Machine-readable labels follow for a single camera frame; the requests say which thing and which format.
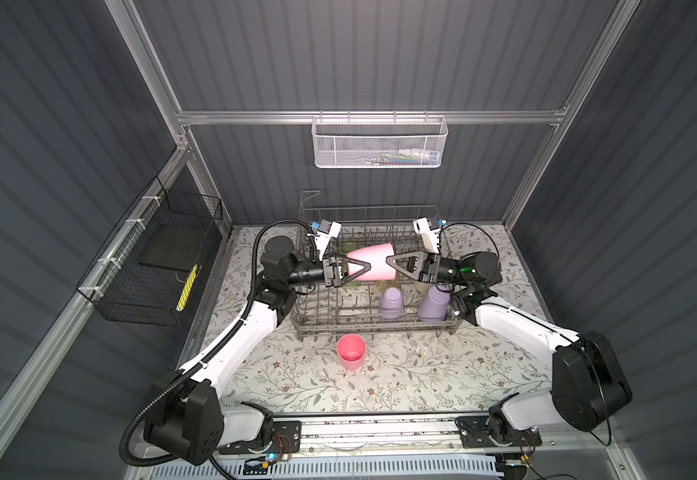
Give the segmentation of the lilac cup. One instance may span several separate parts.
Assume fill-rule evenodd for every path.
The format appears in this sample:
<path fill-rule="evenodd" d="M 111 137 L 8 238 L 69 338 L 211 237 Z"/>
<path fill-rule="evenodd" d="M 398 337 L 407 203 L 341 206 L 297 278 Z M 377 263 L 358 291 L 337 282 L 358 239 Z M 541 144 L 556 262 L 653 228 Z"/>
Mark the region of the lilac cup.
<path fill-rule="evenodd" d="M 379 315 L 386 321 L 397 321 L 405 313 L 405 302 L 402 290 L 396 287 L 388 288 L 380 299 Z"/>
<path fill-rule="evenodd" d="M 418 307 L 418 318 L 424 322 L 442 322 L 447 319 L 451 294 L 440 285 L 432 285 L 422 297 Z"/>

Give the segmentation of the green transparent cup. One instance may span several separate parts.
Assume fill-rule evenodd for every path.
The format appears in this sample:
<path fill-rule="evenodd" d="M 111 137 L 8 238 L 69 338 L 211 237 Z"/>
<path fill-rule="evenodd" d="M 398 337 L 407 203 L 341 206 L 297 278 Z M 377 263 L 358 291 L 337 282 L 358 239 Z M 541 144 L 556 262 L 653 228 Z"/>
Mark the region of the green transparent cup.
<path fill-rule="evenodd" d="M 360 245 L 358 243 L 344 242 L 340 246 L 340 253 L 342 253 L 344 255 L 348 255 L 349 253 L 354 252 L 354 251 L 359 250 L 359 249 L 360 249 Z"/>

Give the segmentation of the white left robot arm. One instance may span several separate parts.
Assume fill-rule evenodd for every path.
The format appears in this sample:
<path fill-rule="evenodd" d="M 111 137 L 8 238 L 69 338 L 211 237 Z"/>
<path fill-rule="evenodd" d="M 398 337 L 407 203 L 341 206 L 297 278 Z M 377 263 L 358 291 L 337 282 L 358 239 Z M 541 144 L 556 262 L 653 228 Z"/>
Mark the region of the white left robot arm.
<path fill-rule="evenodd" d="M 296 249 L 288 236 L 266 239 L 266 228 L 256 234 L 244 308 L 204 350 L 154 382 L 156 395 L 124 428 L 118 446 L 124 463 L 145 468 L 182 459 L 202 465 L 222 446 L 270 446 L 274 415 L 250 402 L 222 408 L 228 382 L 254 348 L 280 327 L 304 288 L 338 288 L 372 269 L 359 261 L 359 272 L 350 274 L 342 267 L 348 257 L 328 254 L 328 244 L 342 230 L 340 223 L 298 220 L 296 226 L 306 233 L 308 253 Z"/>

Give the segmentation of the pink cup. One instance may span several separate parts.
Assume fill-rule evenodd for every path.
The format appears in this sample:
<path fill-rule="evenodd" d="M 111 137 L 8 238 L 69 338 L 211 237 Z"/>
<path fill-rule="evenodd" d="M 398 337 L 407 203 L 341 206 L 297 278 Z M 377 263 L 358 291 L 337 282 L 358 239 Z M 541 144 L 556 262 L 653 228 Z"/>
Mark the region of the pink cup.
<path fill-rule="evenodd" d="M 347 256 L 364 260 L 371 264 L 372 271 L 363 277 L 362 282 L 370 281 L 391 281 L 397 277 L 397 272 L 386 264 L 386 258 L 390 255 L 395 255 L 394 246 L 392 243 L 379 244 L 360 248 Z"/>
<path fill-rule="evenodd" d="M 346 370 L 358 370 L 363 366 L 367 355 L 366 341 L 358 334 L 346 334 L 338 340 L 336 353 Z"/>

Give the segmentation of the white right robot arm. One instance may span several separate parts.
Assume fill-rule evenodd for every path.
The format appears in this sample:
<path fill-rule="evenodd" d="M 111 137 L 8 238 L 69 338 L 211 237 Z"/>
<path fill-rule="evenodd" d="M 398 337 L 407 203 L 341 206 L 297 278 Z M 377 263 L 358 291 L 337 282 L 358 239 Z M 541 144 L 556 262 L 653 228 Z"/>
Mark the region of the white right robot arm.
<path fill-rule="evenodd" d="M 603 334 L 550 324 L 494 292 L 503 279 L 498 254 L 479 251 L 456 260 L 414 251 L 386 262 L 412 280 L 454 287 L 456 316 L 506 338 L 550 369 L 550 387 L 509 395 L 490 408 L 486 428 L 498 446 L 519 441 L 533 428 L 568 425 L 593 432 L 632 402 L 632 388 Z"/>

